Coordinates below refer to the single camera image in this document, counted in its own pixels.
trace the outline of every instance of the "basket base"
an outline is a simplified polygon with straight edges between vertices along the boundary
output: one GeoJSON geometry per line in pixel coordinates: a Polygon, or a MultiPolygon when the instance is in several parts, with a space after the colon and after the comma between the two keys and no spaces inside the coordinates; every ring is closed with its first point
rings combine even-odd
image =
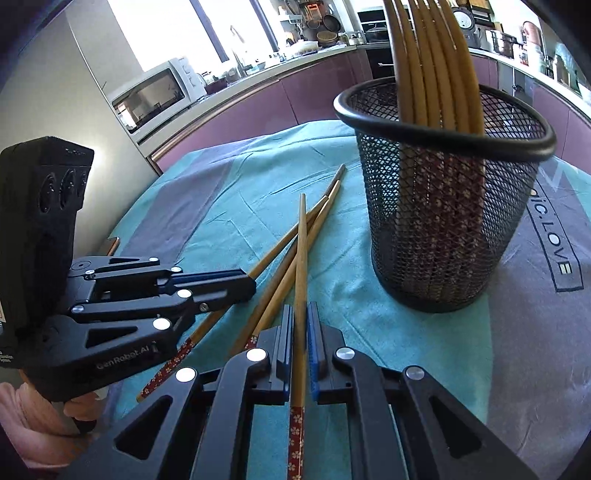
{"type": "Polygon", "coordinates": [[[464,303],[454,303],[448,304],[443,303],[440,301],[432,301],[432,300],[424,300],[416,295],[411,293],[405,292],[399,288],[395,288],[392,285],[388,284],[385,278],[380,274],[378,269],[375,265],[375,258],[374,258],[374,249],[371,250],[371,264],[374,268],[375,276],[378,277],[378,281],[380,285],[384,288],[386,293],[388,293],[394,300],[399,301],[403,305],[412,308],[413,310],[418,310],[419,312],[426,312],[426,313],[447,313],[447,312],[455,312],[456,310],[461,310],[462,308],[467,307],[468,305],[474,303],[482,293],[484,292],[484,288],[482,291],[475,296],[474,298],[464,302],[464,303]]]}

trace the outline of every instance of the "gray stripe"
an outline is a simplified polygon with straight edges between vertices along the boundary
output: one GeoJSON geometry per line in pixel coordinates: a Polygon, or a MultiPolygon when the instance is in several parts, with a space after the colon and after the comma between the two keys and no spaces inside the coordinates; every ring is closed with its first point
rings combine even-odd
{"type": "Polygon", "coordinates": [[[541,232],[556,228],[559,247],[570,242],[572,250],[560,257],[559,247],[547,248],[526,212],[488,288],[494,354],[488,426],[541,480],[558,478],[591,425],[591,296],[564,291],[565,281],[553,281],[550,270],[569,260],[572,268],[562,275],[574,276],[580,261],[583,284],[590,280],[589,220],[561,168],[554,160],[540,167],[538,185],[553,207],[541,232]]]}
{"type": "Polygon", "coordinates": [[[205,149],[178,177],[158,192],[121,255],[158,257],[173,263],[209,211],[235,156],[252,139],[205,149]]]}

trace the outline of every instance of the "black mesh pen holder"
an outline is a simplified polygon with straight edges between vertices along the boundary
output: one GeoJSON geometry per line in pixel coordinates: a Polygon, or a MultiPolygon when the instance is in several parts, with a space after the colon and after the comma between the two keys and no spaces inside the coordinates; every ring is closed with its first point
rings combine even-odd
{"type": "Polygon", "coordinates": [[[556,135],[531,107],[486,86],[484,136],[402,123],[396,93],[390,77],[335,99],[357,136],[374,271],[400,302],[450,312],[486,288],[556,135]]]}

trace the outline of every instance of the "microwave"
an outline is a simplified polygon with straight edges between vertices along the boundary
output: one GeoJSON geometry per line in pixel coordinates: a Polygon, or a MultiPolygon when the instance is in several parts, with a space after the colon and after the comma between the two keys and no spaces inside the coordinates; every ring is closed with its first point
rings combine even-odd
{"type": "Polygon", "coordinates": [[[185,57],[144,72],[107,95],[121,124],[136,142],[205,96],[205,80],[185,57]]]}

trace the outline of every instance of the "metal mesh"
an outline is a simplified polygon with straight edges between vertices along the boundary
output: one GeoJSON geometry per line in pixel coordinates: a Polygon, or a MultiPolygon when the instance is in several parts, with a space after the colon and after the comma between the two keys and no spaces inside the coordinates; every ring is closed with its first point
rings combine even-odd
{"type": "MultiPolygon", "coordinates": [[[[486,134],[543,138],[543,126],[481,92],[486,134]]],[[[349,106],[397,120],[395,84],[361,90],[349,106]]],[[[396,298],[451,311],[486,287],[521,219],[538,163],[490,161],[410,147],[357,132],[369,210],[372,260],[396,298]]]]}

